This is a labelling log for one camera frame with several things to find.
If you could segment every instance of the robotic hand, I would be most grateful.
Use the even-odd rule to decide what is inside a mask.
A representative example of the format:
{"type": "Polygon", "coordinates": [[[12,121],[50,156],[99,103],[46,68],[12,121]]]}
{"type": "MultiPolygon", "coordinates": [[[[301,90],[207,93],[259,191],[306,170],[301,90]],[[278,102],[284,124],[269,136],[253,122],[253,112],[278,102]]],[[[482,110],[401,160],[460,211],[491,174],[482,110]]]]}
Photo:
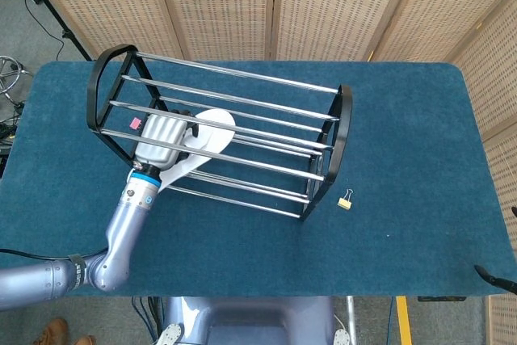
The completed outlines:
{"type": "MultiPolygon", "coordinates": [[[[203,111],[196,117],[235,125],[233,117],[222,109],[203,111]]],[[[189,126],[184,120],[149,115],[141,135],[154,141],[220,153],[233,134],[221,128],[189,126]]],[[[107,252],[0,269],[0,310],[57,299],[83,284],[106,292],[117,289],[129,277],[132,250],[158,193],[209,160],[140,142],[134,168],[107,227],[107,252]]]]}

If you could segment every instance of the blue table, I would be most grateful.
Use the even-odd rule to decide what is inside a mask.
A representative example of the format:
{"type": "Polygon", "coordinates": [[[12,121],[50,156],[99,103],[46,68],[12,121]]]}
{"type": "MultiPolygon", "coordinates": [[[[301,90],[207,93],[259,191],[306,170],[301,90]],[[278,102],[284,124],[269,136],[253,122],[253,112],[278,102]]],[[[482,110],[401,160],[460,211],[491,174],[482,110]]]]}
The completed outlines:
{"type": "MultiPolygon", "coordinates": [[[[474,264],[517,278],[457,68],[217,64],[351,87],[351,132],[336,184],[305,223],[163,192],[137,243],[130,280],[117,294],[468,296],[498,292],[479,278],[474,264]],[[347,188],[354,190],[349,212],[336,206],[347,188]]],[[[161,79],[200,88],[211,83],[190,69],[162,63],[149,68],[161,79]]],[[[91,69],[88,62],[52,62],[36,75],[0,187],[0,246],[40,255],[105,246],[128,167],[86,126],[91,69]]],[[[293,105],[306,99],[282,86],[273,97],[293,105]]],[[[309,103],[319,111],[328,107],[309,103]]],[[[0,255],[0,267],[27,263],[0,255]]]]}

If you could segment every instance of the gray floor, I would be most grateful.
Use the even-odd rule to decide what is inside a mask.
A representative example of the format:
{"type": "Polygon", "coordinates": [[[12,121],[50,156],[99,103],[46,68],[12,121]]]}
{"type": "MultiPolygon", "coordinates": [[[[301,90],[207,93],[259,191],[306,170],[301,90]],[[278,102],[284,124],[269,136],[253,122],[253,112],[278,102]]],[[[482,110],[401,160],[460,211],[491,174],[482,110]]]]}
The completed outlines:
{"type": "MultiPolygon", "coordinates": [[[[17,58],[31,72],[37,72],[44,63],[54,61],[60,44],[48,37],[31,19],[23,0],[0,0],[0,4],[0,55],[17,58]]],[[[53,35],[61,35],[59,25],[44,6],[35,6],[30,1],[28,4],[53,35]]],[[[80,61],[82,57],[66,41],[60,60],[80,61]]],[[[25,100],[31,81],[25,77],[13,90],[13,97],[18,101],[25,100]]],[[[11,104],[0,96],[0,120],[12,116],[12,109],[11,104]]],[[[386,343],[389,302],[389,297],[355,299],[359,344],[386,343]]],[[[344,300],[336,298],[335,308],[337,315],[344,320],[344,300]]],[[[418,303],[416,298],[410,298],[409,311],[414,344],[485,343],[485,307],[481,298],[469,298],[466,302],[458,303],[418,303]]],[[[98,338],[99,345],[150,343],[145,327],[131,308],[130,300],[121,297],[70,297],[26,309],[1,312],[0,343],[32,343],[45,323],[57,316],[68,320],[72,340],[84,334],[93,334],[98,338]]],[[[397,325],[395,309],[391,344],[400,343],[397,325]]]]}

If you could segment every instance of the wire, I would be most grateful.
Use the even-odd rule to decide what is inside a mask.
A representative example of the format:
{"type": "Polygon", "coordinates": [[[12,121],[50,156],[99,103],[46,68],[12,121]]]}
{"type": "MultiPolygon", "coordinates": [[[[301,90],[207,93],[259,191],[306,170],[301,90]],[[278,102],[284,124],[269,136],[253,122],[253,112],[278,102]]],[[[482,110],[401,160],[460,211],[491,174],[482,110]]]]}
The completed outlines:
{"type": "Polygon", "coordinates": [[[156,324],[157,334],[160,336],[162,334],[162,323],[158,312],[158,297],[147,297],[147,304],[149,305],[149,311],[153,316],[154,323],[156,324]]]}
{"type": "Polygon", "coordinates": [[[394,302],[395,302],[395,297],[391,297],[391,302],[389,304],[388,334],[386,335],[386,345],[389,345],[391,342],[391,318],[393,316],[394,302]]]}
{"type": "Polygon", "coordinates": [[[12,145],[12,140],[6,143],[9,137],[13,137],[16,133],[18,123],[18,116],[16,115],[16,108],[13,109],[13,116],[0,122],[0,143],[4,145],[12,145]]]}
{"type": "Polygon", "coordinates": [[[151,318],[149,318],[149,315],[147,314],[147,310],[144,307],[144,302],[142,300],[142,297],[138,298],[140,300],[140,306],[142,307],[142,310],[144,310],[145,320],[149,324],[149,328],[151,330],[151,338],[153,341],[156,341],[158,339],[158,336],[156,335],[156,332],[154,331],[153,324],[151,323],[151,318]]]}
{"type": "Polygon", "coordinates": [[[137,312],[138,316],[140,317],[140,319],[144,322],[145,324],[145,327],[147,327],[147,331],[149,332],[149,335],[151,336],[151,339],[154,341],[157,341],[158,339],[154,338],[154,332],[153,330],[151,329],[151,326],[150,326],[150,322],[149,321],[146,321],[143,314],[140,312],[140,310],[137,308],[137,299],[135,297],[131,297],[131,306],[133,307],[133,309],[137,312]]]}
{"type": "Polygon", "coordinates": [[[15,109],[13,112],[13,125],[18,125],[18,119],[22,116],[22,114],[19,113],[21,111],[18,111],[20,107],[23,110],[23,108],[25,107],[25,100],[20,101],[18,104],[15,105],[15,109]]]}
{"type": "Polygon", "coordinates": [[[162,297],[160,297],[160,305],[162,305],[162,322],[165,322],[165,306],[163,305],[162,297]]]}
{"type": "MultiPolygon", "coordinates": [[[[103,248],[102,250],[98,250],[93,254],[81,255],[83,258],[89,258],[91,256],[100,255],[107,252],[107,248],[103,248]]],[[[0,254],[9,254],[9,255],[17,255],[23,256],[24,258],[36,259],[36,260],[70,260],[69,257],[53,257],[53,256],[40,256],[30,254],[28,252],[23,252],[22,250],[8,250],[7,248],[0,248],[0,254]]]]}
{"type": "Polygon", "coordinates": [[[53,36],[52,34],[50,34],[48,32],[48,30],[43,26],[43,24],[41,24],[40,21],[34,16],[34,14],[32,14],[32,11],[29,9],[29,7],[27,5],[27,0],[23,0],[23,4],[25,5],[25,8],[27,9],[28,13],[36,21],[36,23],[38,23],[40,25],[40,27],[43,29],[43,31],[46,32],[48,36],[50,36],[54,40],[61,43],[61,47],[59,48],[59,51],[56,54],[56,61],[59,61],[59,55],[61,54],[61,50],[63,50],[63,48],[65,47],[65,42],[63,42],[62,40],[60,40],[59,38],[53,36]]]}
{"type": "Polygon", "coordinates": [[[341,328],[342,328],[343,330],[347,330],[347,329],[345,328],[345,326],[343,325],[343,322],[338,318],[338,316],[337,316],[336,314],[334,314],[334,318],[336,318],[336,321],[338,321],[338,322],[339,322],[339,325],[341,325],[341,328]]]}
{"type": "Polygon", "coordinates": [[[10,116],[7,119],[4,119],[4,120],[0,121],[0,123],[5,123],[7,121],[13,121],[14,122],[15,120],[17,120],[21,115],[16,113],[16,108],[14,109],[14,112],[15,112],[15,114],[13,116],[10,116]]]}

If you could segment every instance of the gold binder clip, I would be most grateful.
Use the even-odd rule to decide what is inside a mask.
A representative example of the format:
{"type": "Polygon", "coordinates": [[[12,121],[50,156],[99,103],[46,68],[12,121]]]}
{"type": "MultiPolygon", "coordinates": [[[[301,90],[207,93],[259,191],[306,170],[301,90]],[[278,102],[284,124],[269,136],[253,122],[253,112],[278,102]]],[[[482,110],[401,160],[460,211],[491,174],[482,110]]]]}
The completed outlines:
{"type": "Polygon", "coordinates": [[[352,207],[351,197],[353,192],[354,191],[352,189],[347,189],[345,195],[339,199],[338,206],[346,210],[350,210],[350,208],[352,207]]]}

